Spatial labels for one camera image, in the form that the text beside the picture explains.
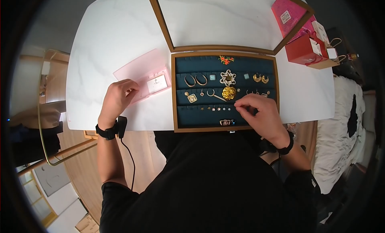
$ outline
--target gold earring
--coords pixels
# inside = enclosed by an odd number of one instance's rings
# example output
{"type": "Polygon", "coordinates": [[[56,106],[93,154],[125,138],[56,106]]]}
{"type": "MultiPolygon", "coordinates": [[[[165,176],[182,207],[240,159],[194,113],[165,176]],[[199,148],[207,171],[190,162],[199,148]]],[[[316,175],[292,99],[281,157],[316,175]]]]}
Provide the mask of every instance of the gold earring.
{"type": "Polygon", "coordinates": [[[259,75],[259,77],[257,77],[257,74],[254,74],[253,75],[253,80],[256,81],[256,82],[260,82],[261,81],[261,74],[259,75]]]}
{"type": "Polygon", "coordinates": [[[201,84],[199,81],[198,81],[198,79],[196,79],[196,75],[195,75],[195,81],[200,85],[200,86],[205,86],[206,84],[207,84],[207,78],[205,77],[205,75],[202,75],[204,78],[205,78],[205,80],[206,80],[206,83],[205,84],[201,84]]]}
{"type": "Polygon", "coordinates": [[[192,77],[192,79],[194,80],[194,85],[190,85],[190,84],[187,83],[187,81],[186,81],[186,76],[184,77],[184,82],[187,84],[187,86],[193,87],[193,86],[195,86],[196,81],[195,81],[195,78],[194,78],[193,76],[190,75],[190,77],[192,77]]]}
{"type": "Polygon", "coordinates": [[[267,76],[267,79],[264,78],[264,75],[262,76],[262,82],[266,84],[269,81],[269,76],[267,76]]]}

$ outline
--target person's left hand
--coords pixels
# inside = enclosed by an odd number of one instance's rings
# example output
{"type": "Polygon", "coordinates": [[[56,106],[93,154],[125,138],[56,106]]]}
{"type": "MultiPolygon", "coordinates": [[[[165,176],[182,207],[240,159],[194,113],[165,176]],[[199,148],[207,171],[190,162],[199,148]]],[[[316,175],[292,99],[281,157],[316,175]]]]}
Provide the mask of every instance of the person's left hand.
{"type": "Polygon", "coordinates": [[[131,103],[138,90],[139,85],[131,79],[114,82],[108,87],[98,119],[101,130],[113,127],[116,118],[131,103]]]}

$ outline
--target hand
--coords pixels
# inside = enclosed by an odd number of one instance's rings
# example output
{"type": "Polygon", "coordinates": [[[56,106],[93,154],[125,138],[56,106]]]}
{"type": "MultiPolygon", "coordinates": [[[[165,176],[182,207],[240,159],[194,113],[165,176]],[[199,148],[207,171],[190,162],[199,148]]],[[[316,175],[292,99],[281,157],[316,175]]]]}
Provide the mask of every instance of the hand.
{"type": "Polygon", "coordinates": [[[108,87],[98,119],[101,130],[113,127],[116,118],[131,103],[138,90],[139,85],[131,79],[114,82],[108,87]]]}
{"type": "Polygon", "coordinates": [[[234,106],[257,134],[267,139],[277,149],[289,146],[290,137],[282,125],[274,100],[258,94],[248,94],[237,100],[234,106]],[[254,109],[258,110],[256,115],[253,115],[254,109]]]}

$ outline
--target red gift box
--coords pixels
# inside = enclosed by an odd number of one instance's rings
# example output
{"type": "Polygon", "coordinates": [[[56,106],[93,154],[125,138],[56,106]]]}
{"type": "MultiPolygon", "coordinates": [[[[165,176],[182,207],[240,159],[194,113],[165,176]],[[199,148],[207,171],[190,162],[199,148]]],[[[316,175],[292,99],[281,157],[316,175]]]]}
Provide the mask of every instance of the red gift box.
{"type": "Polygon", "coordinates": [[[306,34],[295,39],[287,44],[285,49],[289,62],[305,66],[329,59],[325,43],[311,34],[306,34]]]}
{"type": "MultiPolygon", "coordinates": [[[[285,37],[291,29],[293,29],[293,27],[306,13],[306,9],[300,7],[291,0],[276,0],[272,5],[272,11],[278,22],[283,37],[285,37]]],[[[288,43],[307,33],[313,34],[314,28],[311,24],[313,21],[315,21],[314,15],[311,16],[311,18],[301,27],[301,29],[288,43]]]]}

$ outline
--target bed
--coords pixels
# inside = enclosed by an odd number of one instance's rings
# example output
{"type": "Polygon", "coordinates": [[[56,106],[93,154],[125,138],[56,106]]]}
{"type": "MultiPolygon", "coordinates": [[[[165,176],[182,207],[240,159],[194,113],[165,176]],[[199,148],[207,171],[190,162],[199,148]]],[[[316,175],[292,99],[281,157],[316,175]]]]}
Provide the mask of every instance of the bed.
{"type": "Polygon", "coordinates": [[[366,132],[361,87],[343,76],[334,77],[335,115],[317,123],[313,175],[328,194],[350,164],[363,161],[366,132]]]}

